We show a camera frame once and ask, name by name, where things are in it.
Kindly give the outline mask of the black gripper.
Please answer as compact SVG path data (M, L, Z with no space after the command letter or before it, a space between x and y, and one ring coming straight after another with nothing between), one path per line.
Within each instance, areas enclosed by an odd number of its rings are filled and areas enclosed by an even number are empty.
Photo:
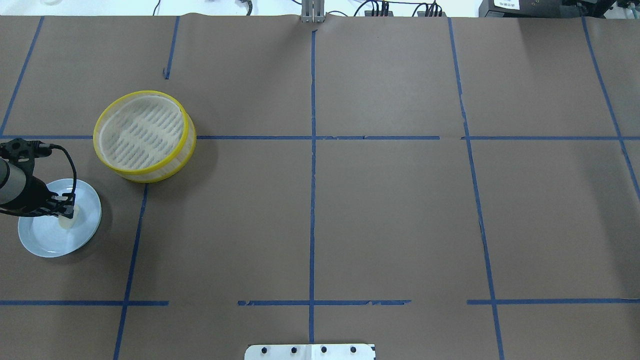
M19 196L19 214L50 215L71 220L74 218L75 199L75 193L54 194L42 180L32 178Z

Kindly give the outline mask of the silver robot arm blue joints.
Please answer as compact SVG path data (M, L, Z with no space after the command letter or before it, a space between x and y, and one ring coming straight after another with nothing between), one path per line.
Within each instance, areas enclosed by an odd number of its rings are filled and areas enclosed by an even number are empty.
M0 166L1 209L15 214L25 214L29 205L30 182L23 169L1 159Z

